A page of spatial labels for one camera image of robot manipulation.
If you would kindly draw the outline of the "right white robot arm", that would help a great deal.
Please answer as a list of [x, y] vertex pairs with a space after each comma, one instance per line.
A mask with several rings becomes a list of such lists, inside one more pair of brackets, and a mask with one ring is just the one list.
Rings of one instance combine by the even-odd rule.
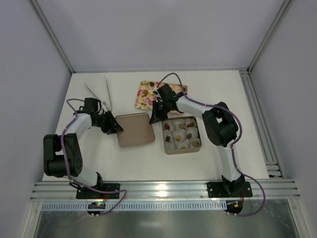
[[210, 198], [252, 197], [251, 185], [238, 169], [235, 141], [238, 124], [226, 103], [207, 105], [189, 98], [185, 93], [175, 93], [168, 84], [157, 89], [158, 99], [153, 102], [150, 123], [168, 118], [171, 111], [188, 113], [201, 119], [209, 141], [218, 149], [222, 164], [221, 181], [208, 182], [207, 190]]

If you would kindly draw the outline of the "metal tweezers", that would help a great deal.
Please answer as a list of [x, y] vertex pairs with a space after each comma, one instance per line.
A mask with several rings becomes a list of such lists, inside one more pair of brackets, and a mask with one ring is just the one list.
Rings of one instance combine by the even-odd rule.
[[84, 83], [94, 97], [101, 101], [102, 108], [111, 112], [112, 103], [106, 77], [96, 76], [85, 79]]

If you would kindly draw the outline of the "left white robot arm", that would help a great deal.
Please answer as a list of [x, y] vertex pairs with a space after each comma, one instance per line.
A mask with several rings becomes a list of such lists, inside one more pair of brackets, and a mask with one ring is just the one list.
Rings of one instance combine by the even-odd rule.
[[107, 135], [123, 132], [123, 128], [114, 118], [112, 112], [102, 108], [102, 103], [96, 98], [76, 99], [84, 105], [75, 109], [71, 105], [73, 99], [66, 103], [74, 111], [71, 122], [65, 127], [61, 135], [49, 134], [43, 139], [44, 173], [50, 177], [66, 177], [79, 188], [101, 193], [113, 194], [106, 191], [105, 184], [98, 172], [84, 167], [79, 139], [92, 127], [97, 127]]

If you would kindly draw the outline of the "tan square tin lid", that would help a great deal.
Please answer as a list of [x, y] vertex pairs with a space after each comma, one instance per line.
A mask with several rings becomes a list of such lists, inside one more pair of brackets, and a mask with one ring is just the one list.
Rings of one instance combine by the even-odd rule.
[[115, 119], [123, 128], [123, 131], [117, 133], [120, 147], [141, 146], [155, 141], [155, 133], [147, 113], [120, 115]]

